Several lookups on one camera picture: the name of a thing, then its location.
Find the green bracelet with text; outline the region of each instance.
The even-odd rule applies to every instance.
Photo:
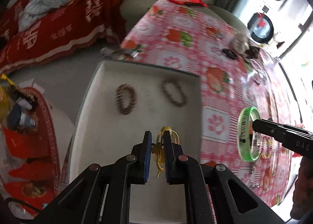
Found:
[[[239,155],[244,161],[256,161],[261,154],[260,151],[252,151],[249,135],[250,124],[257,119],[261,119],[261,117],[256,107],[244,108],[238,118],[237,147]]]

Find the metal screw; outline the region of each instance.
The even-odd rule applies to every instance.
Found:
[[[187,161],[188,160],[188,156],[187,155],[180,155],[179,157],[178,157],[178,159],[180,160],[180,161]]]
[[[133,160],[136,159],[136,156],[135,156],[135,155],[132,155],[132,154],[129,154],[129,155],[126,156],[126,159],[127,159],[128,161],[133,161]]]
[[[90,169],[91,171],[96,171],[98,168],[99,168],[99,165],[96,164],[96,163],[93,163],[93,164],[91,164],[91,165],[89,166],[89,169]]]
[[[217,171],[223,172],[226,170],[226,167],[223,164],[216,165]]]

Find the table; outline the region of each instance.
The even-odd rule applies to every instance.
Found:
[[[240,111],[256,106],[261,118],[295,125],[290,116],[287,91],[279,78],[277,61],[260,50],[259,58],[246,64],[227,58],[223,48],[237,32],[226,23],[168,0],[158,0],[129,32],[122,48],[138,50],[133,60],[187,71],[201,77],[201,163],[223,163],[268,206],[279,203],[288,183],[291,152],[273,141],[270,158],[242,161],[237,150]]]

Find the green bangle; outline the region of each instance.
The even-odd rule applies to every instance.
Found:
[[[257,119],[261,117],[256,107],[244,108],[238,118],[237,147],[244,161],[256,161],[261,154],[260,134],[253,132],[252,140],[249,134],[251,123]]]

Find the yellow cord bundle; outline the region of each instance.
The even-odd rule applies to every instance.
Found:
[[[153,144],[151,149],[151,153],[155,155],[155,160],[157,163],[158,173],[157,177],[159,177],[161,171],[165,171],[164,167],[164,149],[163,149],[163,132],[168,130],[170,135],[173,136],[175,144],[179,144],[178,134],[172,130],[169,126],[165,126],[161,129],[160,133],[157,135],[156,144]]]

